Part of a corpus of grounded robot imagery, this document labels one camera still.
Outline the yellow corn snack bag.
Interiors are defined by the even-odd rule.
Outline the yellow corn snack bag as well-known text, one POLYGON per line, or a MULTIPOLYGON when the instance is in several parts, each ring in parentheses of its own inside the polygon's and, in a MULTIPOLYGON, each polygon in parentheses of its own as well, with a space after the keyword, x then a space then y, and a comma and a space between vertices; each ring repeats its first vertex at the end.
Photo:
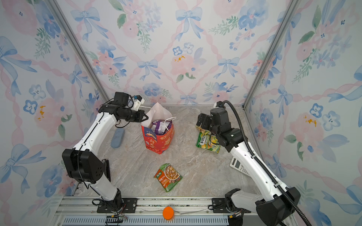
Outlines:
POLYGON ((203 135, 210 135, 211 132, 209 130, 203 129, 200 126, 196 126, 196 128, 203 134, 203 135))

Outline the green Fox's tea candy bag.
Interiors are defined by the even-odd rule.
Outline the green Fox's tea candy bag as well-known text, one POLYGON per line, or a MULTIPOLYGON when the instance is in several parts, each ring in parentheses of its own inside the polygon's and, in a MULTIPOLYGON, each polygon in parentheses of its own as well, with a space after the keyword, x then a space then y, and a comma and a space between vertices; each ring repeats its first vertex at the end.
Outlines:
POLYGON ((221 148, 218 140, 216 139, 216 136, 206 131, 199 133, 198 140, 196 142, 196 147, 212 151, 215 153, 219 153, 221 148))

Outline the purple snack packet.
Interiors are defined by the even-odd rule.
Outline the purple snack packet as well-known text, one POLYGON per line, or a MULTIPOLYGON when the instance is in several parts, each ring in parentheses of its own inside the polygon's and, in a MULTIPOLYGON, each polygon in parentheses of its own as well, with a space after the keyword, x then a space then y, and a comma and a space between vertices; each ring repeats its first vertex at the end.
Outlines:
POLYGON ((156 120, 153 121, 151 129, 154 131, 156 135, 162 136, 171 129, 171 126, 172 126, 172 121, 156 120))

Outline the red paper gift bag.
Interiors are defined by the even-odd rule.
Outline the red paper gift bag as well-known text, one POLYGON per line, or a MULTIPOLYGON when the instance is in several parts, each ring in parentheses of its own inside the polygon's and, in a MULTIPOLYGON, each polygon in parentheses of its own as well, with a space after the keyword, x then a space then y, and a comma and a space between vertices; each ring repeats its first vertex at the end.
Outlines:
POLYGON ((142 134, 146 148, 157 154, 162 154, 170 147, 174 137, 176 117, 161 104, 154 104, 146 113, 148 119, 141 123, 142 134))

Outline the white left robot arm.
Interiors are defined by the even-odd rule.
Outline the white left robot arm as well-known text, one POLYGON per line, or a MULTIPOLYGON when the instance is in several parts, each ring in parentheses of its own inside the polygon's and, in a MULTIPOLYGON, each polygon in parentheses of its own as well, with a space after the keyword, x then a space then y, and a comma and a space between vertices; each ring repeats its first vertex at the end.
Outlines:
POLYGON ((113 99, 101 104, 95 121, 83 138, 72 148, 65 149, 62 159, 70 178, 96 192, 95 205, 119 213, 124 203, 121 191, 110 181, 109 165, 98 158, 98 151, 106 135, 118 121, 141 123, 148 119, 140 106, 145 102, 140 95, 116 92, 113 99))

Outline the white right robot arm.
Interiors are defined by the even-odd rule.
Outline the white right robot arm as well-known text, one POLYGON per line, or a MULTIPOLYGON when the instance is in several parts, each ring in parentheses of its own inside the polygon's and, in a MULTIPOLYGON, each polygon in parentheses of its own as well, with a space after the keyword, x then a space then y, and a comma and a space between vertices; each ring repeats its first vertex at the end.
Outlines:
POLYGON ((293 213, 300 213, 300 192, 279 180, 259 158, 246 137, 242 125, 234 128, 228 113, 217 107, 210 114, 199 114, 196 125, 210 131, 218 143, 241 163, 257 185, 260 194, 234 189, 225 195, 227 210, 236 214, 250 211, 257 213, 267 226, 276 226, 293 213))

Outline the blue grey object behind arm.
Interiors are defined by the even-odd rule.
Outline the blue grey object behind arm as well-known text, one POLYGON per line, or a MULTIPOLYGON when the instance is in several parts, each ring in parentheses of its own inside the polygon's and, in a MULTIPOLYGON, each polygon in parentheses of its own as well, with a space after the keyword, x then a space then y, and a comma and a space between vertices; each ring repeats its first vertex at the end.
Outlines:
POLYGON ((113 135, 113 137, 112 137, 110 146, 112 148, 119 148, 121 146, 121 144, 122 144, 124 134, 125 134, 125 131, 124 131, 123 128, 117 128, 114 135, 113 135))

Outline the white calculator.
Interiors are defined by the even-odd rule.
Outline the white calculator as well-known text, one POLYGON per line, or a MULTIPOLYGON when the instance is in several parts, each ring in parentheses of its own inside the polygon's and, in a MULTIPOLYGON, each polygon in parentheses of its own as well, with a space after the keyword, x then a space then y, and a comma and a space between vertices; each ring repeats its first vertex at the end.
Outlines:
POLYGON ((250 177, 250 174, 247 172, 245 167, 235 157, 232 158, 230 167, 250 177))

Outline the orange green noodle packet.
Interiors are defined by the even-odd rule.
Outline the orange green noodle packet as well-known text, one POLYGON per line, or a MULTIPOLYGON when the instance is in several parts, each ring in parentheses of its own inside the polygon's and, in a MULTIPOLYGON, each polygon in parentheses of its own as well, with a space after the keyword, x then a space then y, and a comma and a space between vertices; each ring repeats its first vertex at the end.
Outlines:
POLYGON ((154 175, 166 192, 170 192, 182 180, 182 175, 169 163, 161 165, 154 175))

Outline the orange round button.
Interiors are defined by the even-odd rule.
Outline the orange round button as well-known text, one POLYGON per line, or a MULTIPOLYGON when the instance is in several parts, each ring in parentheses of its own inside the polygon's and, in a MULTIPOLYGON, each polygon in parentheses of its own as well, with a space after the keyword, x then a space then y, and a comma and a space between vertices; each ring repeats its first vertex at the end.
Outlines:
POLYGON ((175 217, 175 211, 172 207, 167 206, 163 209, 163 217, 165 220, 173 220, 175 217))

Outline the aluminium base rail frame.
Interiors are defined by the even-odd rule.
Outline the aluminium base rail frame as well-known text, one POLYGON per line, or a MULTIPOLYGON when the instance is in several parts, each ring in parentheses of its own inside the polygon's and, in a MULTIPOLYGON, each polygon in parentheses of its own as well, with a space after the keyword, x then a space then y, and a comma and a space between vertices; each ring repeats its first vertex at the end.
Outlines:
POLYGON ((230 212, 223 196, 124 196, 118 212, 95 196, 62 199, 52 226, 263 226, 249 210, 230 212))

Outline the aluminium corner post left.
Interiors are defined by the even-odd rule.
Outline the aluminium corner post left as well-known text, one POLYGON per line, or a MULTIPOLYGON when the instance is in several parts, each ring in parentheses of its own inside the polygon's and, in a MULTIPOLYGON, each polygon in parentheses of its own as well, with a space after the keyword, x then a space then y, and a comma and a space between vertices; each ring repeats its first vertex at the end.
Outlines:
POLYGON ((104 99, 104 100, 108 100, 109 96, 106 93, 105 89, 103 88, 99 78, 97 77, 97 75, 95 74, 90 61, 88 60, 85 51, 83 50, 83 48, 81 47, 80 42, 77 40, 75 33, 73 32, 68 20, 66 19, 64 13, 62 12, 59 4, 57 3, 57 1, 45 1, 45 3, 47 4, 47 6, 49 7, 51 13, 54 15, 56 21, 59 23, 60 28, 64 31, 65 35, 67 36, 67 38, 70 41, 70 45, 73 48, 73 50, 75 51, 75 55, 78 57, 78 59, 80 60, 80 63, 82 64, 82 66, 85 68, 85 70, 87 71, 90 79, 92 80, 95 88, 97 88, 97 90, 100 93, 100 96, 104 99))

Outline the aluminium corner post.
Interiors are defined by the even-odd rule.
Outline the aluminium corner post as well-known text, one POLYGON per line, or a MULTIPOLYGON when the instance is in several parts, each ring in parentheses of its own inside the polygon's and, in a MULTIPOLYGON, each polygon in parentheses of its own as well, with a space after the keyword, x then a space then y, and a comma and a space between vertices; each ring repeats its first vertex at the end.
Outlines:
POLYGON ((95 88, 97 88, 97 90, 100 93, 100 96, 104 99, 104 100, 108 100, 109 96, 106 93, 105 89, 103 88, 99 78, 97 77, 97 75, 95 74, 90 61, 88 60, 85 51, 83 50, 83 48, 81 47, 80 42, 77 40, 75 33, 73 32, 68 20, 66 19, 64 13, 62 12, 59 4, 57 3, 57 1, 45 1, 45 3, 47 4, 47 6, 49 7, 51 13, 54 15, 56 21, 59 23, 60 28, 64 31, 65 35, 67 36, 67 38, 70 41, 70 45, 73 48, 73 50, 75 51, 75 55, 78 57, 78 59, 80 60, 80 63, 82 64, 82 66, 85 68, 85 70, 87 71, 90 79, 92 80, 95 88))
POLYGON ((251 85, 251 88, 248 92, 248 95, 244 101, 244 104, 242 105, 244 111, 248 108, 248 106, 252 102, 252 98, 253 98, 255 91, 257 90, 258 84, 262 80, 269 63, 272 62, 274 54, 277 51, 277 48, 279 47, 279 45, 281 43, 281 38, 285 34, 285 32, 287 30, 287 26, 289 26, 293 16, 296 13, 296 10, 297 10, 299 4, 300 4, 300 1, 298 1, 298 0, 290 1, 290 4, 287 7, 285 14, 282 17, 282 21, 277 29, 275 37, 272 39, 270 47, 269 47, 268 51, 266 52, 265 60, 263 61, 259 72, 256 74, 256 77, 255 77, 255 79, 251 85))

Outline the aluminium corner post right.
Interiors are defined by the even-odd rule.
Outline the aluminium corner post right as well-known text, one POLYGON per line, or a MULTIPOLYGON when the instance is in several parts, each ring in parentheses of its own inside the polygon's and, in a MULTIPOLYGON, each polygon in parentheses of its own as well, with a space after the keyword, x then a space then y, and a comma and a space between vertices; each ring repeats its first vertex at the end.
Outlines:
POLYGON ((285 14, 282 17, 282 21, 277 29, 275 37, 272 39, 270 47, 269 47, 268 51, 266 52, 265 60, 263 61, 259 72, 256 74, 256 77, 255 77, 255 79, 251 85, 251 88, 248 92, 248 95, 244 101, 244 104, 242 105, 244 111, 248 108, 248 106, 252 102, 252 98, 253 98, 255 91, 257 90, 258 84, 262 80, 269 63, 272 62, 274 54, 277 51, 277 48, 279 47, 279 45, 281 43, 281 38, 285 34, 285 32, 287 30, 287 26, 289 26, 293 16, 296 13, 296 10, 297 10, 299 4, 300 4, 300 1, 298 1, 298 0, 290 1, 290 4, 287 7, 285 14))

